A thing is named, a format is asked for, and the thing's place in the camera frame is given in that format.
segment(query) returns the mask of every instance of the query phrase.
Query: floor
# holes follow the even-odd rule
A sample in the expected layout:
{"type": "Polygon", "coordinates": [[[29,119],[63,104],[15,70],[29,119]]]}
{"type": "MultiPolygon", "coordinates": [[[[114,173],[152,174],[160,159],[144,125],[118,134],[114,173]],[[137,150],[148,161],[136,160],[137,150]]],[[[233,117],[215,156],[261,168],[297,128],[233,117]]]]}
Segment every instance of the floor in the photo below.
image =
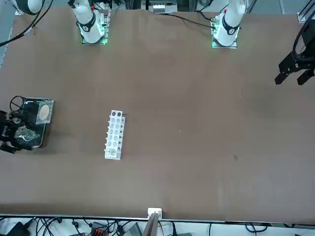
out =
{"type": "MultiPolygon", "coordinates": [[[[5,219],[0,223],[0,234],[7,234],[12,227],[17,222],[27,223],[30,219],[28,218],[10,218],[5,219]]],[[[75,220],[79,224],[78,231],[82,233],[87,233],[85,235],[88,235],[91,231],[90,227],[83,221],[83,220],[75,220]]],[[[106,221],[97,221],[100,224],[106,225],[106,221]]],[[[32,223],[32,225],[29,228],[29,231],[31,232],[31,236],[35,236],[35,230],[36,230],[36,222],[32,223]]],[[[125,232],[133,226],[135,222],[128,223],[124,230],[125,232]]],[[[145,222],[138,222],[138,225],[140,227],[141,232],[144,231],[145,222]]],[[[161,222],[162,230],[158,229],[158,236],[168,236],[172,235],[172,224],[170,222],[161,222]]],[[[190,235],[196,235],[196,236],[207,236],[209,235],[209,224],[203,224],[203,223],[176,223],[176,231],[178,234],[187,234],[190,233],[190,235]]],[[[256,230],[261,230],[264,227],[256,227],[256,230]]],[[[71,236],[78,234],[75,227],[72,225],[72,220],[70,219],[63,219],[63,221],[58,224],[58,222],[55,222],[50,227],[51,232],[54,236],[71,236]]],[[[39,232],[38,235],[42,235],[44,232],[44,227],[39,232]]],[[[243,225],[222,225],[222,224],[212,224],[211,225],[211,236],[231,236],[231,235],[238,235],[238,236],[253,236],[253,233],[250,233],[246,230],[245,226],[243,225]]],[[[257,233],[258,236],[314,236],[315,235],[315,229],[309,230],[309,229],[292,229],[292,228],[279,228],[279,227],[268,227],[268,229],[262,233],[257,233]]]]}

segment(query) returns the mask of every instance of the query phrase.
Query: brown table surface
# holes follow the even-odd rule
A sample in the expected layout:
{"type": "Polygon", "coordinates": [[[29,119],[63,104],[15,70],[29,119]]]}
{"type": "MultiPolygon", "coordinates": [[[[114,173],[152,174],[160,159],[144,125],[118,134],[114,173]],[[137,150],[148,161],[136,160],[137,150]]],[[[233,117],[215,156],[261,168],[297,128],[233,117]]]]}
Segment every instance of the brown table surface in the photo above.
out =
{"type": "Polygon", "coordinates": [[[52,9],[0,71],[0,110],[55,100],[46,148],[0,153],[0,211],[314,223],[315,82],[274,83],[300,27],[246,15],[238,49],[212,49],[207,28],[118,11],[108,45],[82,46],[71,10],[52,9]],[[104,159],[111,110],[126,115],[120,161],[104,159]]]}

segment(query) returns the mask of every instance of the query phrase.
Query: metal frame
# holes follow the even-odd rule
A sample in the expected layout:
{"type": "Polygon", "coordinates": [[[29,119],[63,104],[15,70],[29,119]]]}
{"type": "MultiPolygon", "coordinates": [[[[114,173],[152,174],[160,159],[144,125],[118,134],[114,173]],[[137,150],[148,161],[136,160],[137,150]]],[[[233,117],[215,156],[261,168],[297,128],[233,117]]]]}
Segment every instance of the metal frame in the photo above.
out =
{"type": "Polygon", "coordinates": [[[297,13],[297,18],[300,23],[303,23],[306,21],[307,17],[311,14],[312,8],[314,9],[315,7],[315,0],[309,0],[302,10],[297,13]]]}
{"type": "Polygon", "coordinates": [[[248,8],[246,6],[246,13],[250,13],[252,11],[252,9],[255,6],[256,2],[257,2],[257,0],[252,0],[250,6],[248,8]]]}
{"type": "MultiPolygon", "coordinates": [[[[56,214],[0,214],[0,218],[49,218],[49,217],[60,217],[62,219],[85,219],[85,220],[120,220],[120,221],[138,221],[145,222],[148,218],[136,218],[136,217],[101,217],[101,216],[83,216],[83,215],[56,215],[56,214]]],[[[185,219],[161,219],[160,222],[174,222],[174,223],[200,223],[200,224],[220,224],[220,225],[245,225],[248,221],[216,221],[216,220],[185,220],[185,219]]],[[[287,228],[284,223],[273,223],[273,222],[251,222],[254,226],[271,226],[279,228],[287,228]]],[[[295,224],[297,229],[315,229],[315,225],[311,224],[295,224]]]]}

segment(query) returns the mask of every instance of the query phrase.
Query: cable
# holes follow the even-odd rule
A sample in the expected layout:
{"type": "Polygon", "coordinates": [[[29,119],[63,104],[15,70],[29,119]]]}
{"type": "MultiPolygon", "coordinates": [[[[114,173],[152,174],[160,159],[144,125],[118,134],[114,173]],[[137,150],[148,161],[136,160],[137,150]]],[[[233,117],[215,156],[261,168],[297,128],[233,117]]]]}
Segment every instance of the cable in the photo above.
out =
{"type": "Polygon", "coordinates": [[[257,236],[257,233],[265,232],[267,230],[268,226],[265,226],[265,228],[263,230],[256,230],[253,223],[245,223],[245,228],[247,229],[248,232],[253,233],[253,234],[255,234],[255,236],[257,236]],[[250,230],[248,228],[248,225],[252,226],[253,230],[250,230]]]}
{"type": "Polygon", "coordinates": [[[210,225],[209,225],[209,236],[210,236],[210,230],[211,230],[211,226],[212,226],[212,223],[210,223],[210,225]]]}
{"type": "Polygon", "coordinates": [[[93,3],[96,4],[100,8],[100,10],[104,10],[97,2],[93,1],[93,3]]]}
{"type": "Polygon", "coordinates": [[[5,41],[5,42],[1,42],[1,43],[0,43],[0,47],[4,46],[4,45],[6,45],[6,44],[8,44],[8,43],[10,43],[10,42],[12,42],[12,41],[14,41],[14,40],[17,40],[17,39],[19,39],[19,38],[22,38],[22,37],[26,34],[26,32],[28,32],[28,31],[32,28],[32,26],[35,24],[37,18],[39,17],[39,15],[40,15],[40,13],[41,13],[41,11],[42,11],[42,9],[43,9],[44,3],[45,3],[45,0],[42,1],[42,6],[41,6],[41,8],[40,8],[38,14],[34,17],[34,19],[32,20],[32,22],[30,23],[30,25],[27,26],[25,30],[23,30],[21,33],[19,33],[18,35],[16,35],[16,36],[13,37],[12,39],[9,39],[9,40],[7,40],[7,41],[5,41]]]}
{"type": "Polygon", "coordinates": [[[227,4],[224,8],[222,8],[222,9],[219,11],[219,13],[221,13],[227,6],[228,6],[228,4],[227,4]]]}
{"type": "Polygon", "coordinates": [[[122,236],[122,235],[120,234],[119,229],[120,229],[120,230],[124,230],[124,226],[125,226],[126,224],[130,223],[130,222],[132,222],[132,221],[129,220],[129,221],[127,221],[126,223],[124,223],[123,225],[119,225],[118,222],[117,222],[117,229],[116,229],[116,232],[115,232],[112,236],[114,236],[114,235],[122,236]]]}
{"type": "Polygon", "coordinates": [[[177,235],[177,232],[176,232],[176,227],[175,227],[175,224],[174,224],[173,221],[172,221],[172,225],[173,225],[173,233],[172,233],[172,236],[178,236],[178,235],[177,235]]]}
{"type": "Polygon", "coordinates": [[[163,231],[163,227],[162,227],[162,225],[161,225],[161,222],[158,222],[158,224],[160,225],[161,231],[162,231],[162,235],[164,236],[164,231],[163,231]]]}
{"type": "Polygon", "coordinates": [[[79,232],[78,228],[79,228],[79,224],[78,222],[74,221],[74,219],[72,219],[72,224],[75,227],[75,230],[78,232],[79,235],[84,236],[82,233],[79,232]]]}
{"type": "Polygon", "coordinates": [[[294,57],[294,59],[296,59],[297,61],[309,61],[309,62],[314,62],[314,60],[312,60],[312,58],[302,58],[300,55],[297,55],[296,53],[296,46],[297,43],[300,40],[300,37],[302,35],[302,32],[305,30],[305,28],[307,27],[309,21],[313,18],[313,16],[315,15],[315,11],[312,12],[312,14],[308,17],[308,19],[305,21],[304,25],[301,27],[299,33],[297,34],[295,41],[293,43],[293,49],[292,49],[292,55],[294,57]]]}
{"type": "Polygon", "coordinates": [[[51,8],[53,2],[54,2],[54,0],[51,0],[51,1],[50,1],[50,4],[49,4],[48,8],[47,8],[46,11],[42,14],[42,16],[38,19],[38,21],[35,22],[35,24],[34,24],[33,27],[35,27],[35,26],[38,24],[38,22],[39,22],[41,19],[43,19],[43,17],[47,14],[47,12],[49,11],[49,9],[51,8]]]}
{"type": "Polygon", "coordinates": [[[204,6],[201,10],[199,10],[199,11],[201,12],[203,9],[205,9],[205,8],[208,7],[208,6],[210,6],[213,1],[214,1],[214,0],[210,0],[210,2],[209,2],[207,5],[205,5],[205,6],[204,6]]]}
{"type": "Polygon", "coordinates": [[[32,20],[32,22],[30,23],[30,25],[29,25],[28,27],[26,27],[26,29],[23,30],[21,33],[19,33],[17,36],[13,37],[12,39],[9,39],[9,40],[7,40],[7,41],[5,41],[5,42],[1,42],[1,43],[0,43],[0,47],[4,46],[4,45],[6,45],[6,44],[8,44],[8,43],[10,43],[10,42],[12,42],[12,41],[15,41],[15,40],[17,40],[17,39],[19,39],[19,38],[22,38],[22,37],[25,36],[31,29],[33,29],[34,27],[36,27],[36,25],[38,24],[38,22],[47,14],[47,12],[48,12],[49,9],[51,8],[51,6],[52,6],[54,0],[51,0],[51,2],[50,2],[50,4],[49,4],[48,8],[46,9],[46,11],[45,11],[45,12],[43,13],[43,15],[37,20],[37,18],[39,17],[39,15],[40,15],[40,13],[41,13],[41,11],[42,11],[42,9],[43,9],[43,6],[44,6],[44,4],[45,4],[45,1],[46,1],[46,0],[43,0],[43,1],[42,1],[42,6],[41,6],[41,8],[40,8],[38,14],[35,16],[35,18],[34,18],[34,19],[32,20]]]}
{"type": "Polygon", "coordinates": [[[204,25],[204,24],[198,23],[198,22],[196,22],[196,21],[192,21],[192,20],[186,19],[186,18],[181,17],[181,16],[177,16],[177,15],[173,15],[173,14],[168,14],[168,13],[161,13],[161,15],[174,16],[174,17],[177,17],[177,18],[182,19],[182,20],[184,20],[184,21],[188,21],[188,22],[194,23],[194,24],[199,25],[199,26],[208,27],[208,28],[211,28],[211,29],[214,29],[214,30],[216,29],[214,26],[204,25]]]}
{"type": "Polygon", "coordinates": [[[54,236],[54,234],[50,231],[49,226],[54,222],[55,219],[53,219],[52,221],[50,221],[49,224],[47,224],[47,221],[45,219],[43,219],[43,221],[45,222],[44,225],[46,225],[46,228],[43,232],[43,236],[45,236],[46,232],[48,231],[50,236],[54,236]]]}
{"type": "Polygon", "coordinates": [[[88,222],[86,221],[86,219],[84,219],[84,218],[83,218],[83,220],[84,220],[84,222],[85,222],[90,228],[92,228],[92,226],[93,226],[92,223],[88,223],[88,222]]]}
{"type": "Polygon", "coordinates": [[[38,229],[38,224],[39,224],[39,221],[41,220],[41,218],[38,219],[38,222],[36,224],[36,236],[38,236],[38,233],[41,231],[41,229],[45,226],[44,224],[38,229]]]}

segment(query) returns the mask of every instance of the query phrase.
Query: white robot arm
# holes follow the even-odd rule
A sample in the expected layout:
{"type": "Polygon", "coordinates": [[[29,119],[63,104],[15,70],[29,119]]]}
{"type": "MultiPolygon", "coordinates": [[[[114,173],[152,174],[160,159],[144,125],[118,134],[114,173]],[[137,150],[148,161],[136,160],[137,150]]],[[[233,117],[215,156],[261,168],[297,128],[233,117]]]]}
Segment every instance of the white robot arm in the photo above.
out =
{"type": "Polygon", "coordinates": [[[78,20],[80,32],[84,39],[88,43],[98,42],[105,34],[101,27],[104,16],[98,10],[92,10],[88,0],[69,0],[68,5],[78,20]]]}
{"type": "Polygon", "coordinates": [[[229,0],[226,10],[219,15],[219,26],[214,38],[222,46],[228,47],[236,40],[245,10],[244,0],[229,0]]]}
{"type": "MultiPolygon", "coordinates": [[[[36,15],[43,5],[43,0],[11,0],[13,6],[26,14],[36,15]]],[[[101,27],[104,17],[97,10],[92,10],[88,0],[68,0],[78,20],[81,35],[88,43],[96,43],[104,36],[105,31],[101,27]]]]}
{"type": "Polygon", "coordinates": [[[11,0],[11,3],[17,10],[29,15],[38,14],[43,5],[42,0],[11,0]]]}

